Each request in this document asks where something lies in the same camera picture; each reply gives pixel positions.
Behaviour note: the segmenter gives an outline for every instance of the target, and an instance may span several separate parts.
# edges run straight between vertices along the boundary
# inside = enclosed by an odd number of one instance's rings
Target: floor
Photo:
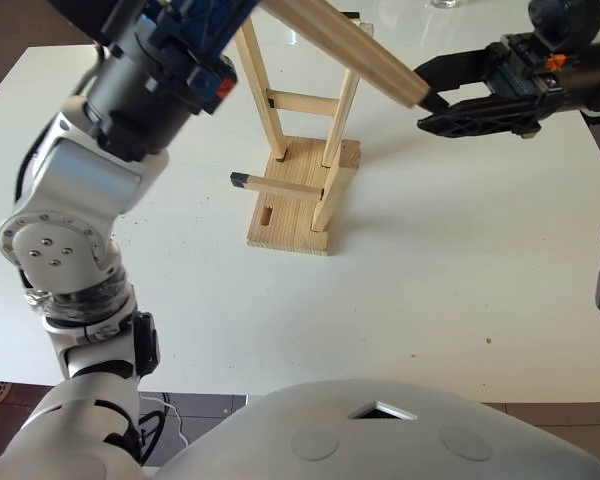
[[[0,0],[0,81],[29,46],[85,44],[89,39],[74,29],[47,5],[45,0]],[[600,147],[600,125],[591,126]],[[48,387],[14,385],[0,405],[0,453],[31,413]],[[244,405],[243,396],[169,394],[183,418],[183,433],[193,441]],[[496,404],[502,410],[537,425],[600,458],[600,403],[591,404]],[[142,400],[142,412],[160,408]],[[149,465],[160,466],[184,444],[178,437],[178,421],[169,412],[160,445]]]

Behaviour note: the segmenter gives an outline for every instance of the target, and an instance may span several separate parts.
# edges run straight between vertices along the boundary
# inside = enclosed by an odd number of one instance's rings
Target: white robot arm
[[[109,56],[32,147],[0,226],[66,378],[0,458],[0,479],[141,478],[138,383],[159,363],[158,341],[111,232],[166,168],[184,122],[213,113],[236,83],[221,51],[257,0],[51,3]],[[436,95],[424,103],[440,105]],[[348,381],[273,394],[158,476],[600,480],[600,463],[479,404]]]

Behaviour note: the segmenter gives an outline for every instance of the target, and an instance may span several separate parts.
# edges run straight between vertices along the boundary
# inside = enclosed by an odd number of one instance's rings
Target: black cable
[[[155,450],[156,445],[158,445],[158,440],[160,440],[160,437],[162,436],[162,432],[164,430],[164,424],[167,420],[166,415],[161,410],[154,410],[153,412],[147,413],[144,417],[142,417],[140,419],[139,425],[143,425],[153,418],[158,419],[158,425],[156,425],[156,427],[153,430],[151,430],[149,433],[143,434],[143,440],[144,440],[144,438],[146,438],[149,435],[153,435],[153,436],[151,437],[151,443],[149,443],[149,446],[147,447],[147,449],[142,454],[142,457],[140,458],[140,463],[142,465],[147,463],[147,460],[149,460],[149,457]]]

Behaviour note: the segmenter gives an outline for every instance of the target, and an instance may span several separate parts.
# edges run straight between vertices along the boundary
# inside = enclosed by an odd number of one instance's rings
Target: wooden structure
[[[373,35],[371,24],[359,28]],[[360,166],[360,143],[342,140],[360,76],[347,70],[339,98],[271,89],[251,19],[235,37],[271,155],[264,177],[233,173],[260,192],[247,234],[251,246],[328,255],[329,223]],[[278,109],[333,117],[326,140],[285,136]]]

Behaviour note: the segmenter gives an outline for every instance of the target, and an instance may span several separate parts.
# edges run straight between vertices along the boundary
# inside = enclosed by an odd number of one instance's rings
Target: electrical cable
[[[151,443],[149,444],[149,446],[147,447],[145,452],[142,454],[142,457],[140,458],[140,463],[142,465],[147,463],[147,460],[149,460],[149,457],[155,450],[156,445],[158,445],[158,440],[160,440],[160,437],[162,436],[162,432],[164,430],[164,425],[167,420],[167,417],[164,414],[164,412],[162,412],[161,410],[154,410],[153,412],[147,413],[144,417],[142,417],[138,423],[139,423],[139,425],[143,425],[143,424],[147,423],[149,420],[152,420],[153,418],[158,419],[158,425],[156,425],[156,427],[153,430],[149,431],[148,433],[143,432],[143,435],[142,435],[143,441],[146,437],[153,435],[151,437]]]
[[[158,402],[159,404],[161,404],[164,407],[168,407],[171,410],[173,410],[173,413],[176,415],[176,418],[178,419],[178,436],[180,437],[180,439],[182,440],[182,442],[184,443],[185,447],[189,446],[189,439],[184,435],[184,433],[182,433],[182,417],[180,416],[180,413],[178,412],[178,409],[176,407],[174,407],[172,404],[161,400],[159,398],[155,398],[155,397],[145,397],[143,395],[140,395],[140,398],[144,399],[144,400],[150,400],[152,402]]]

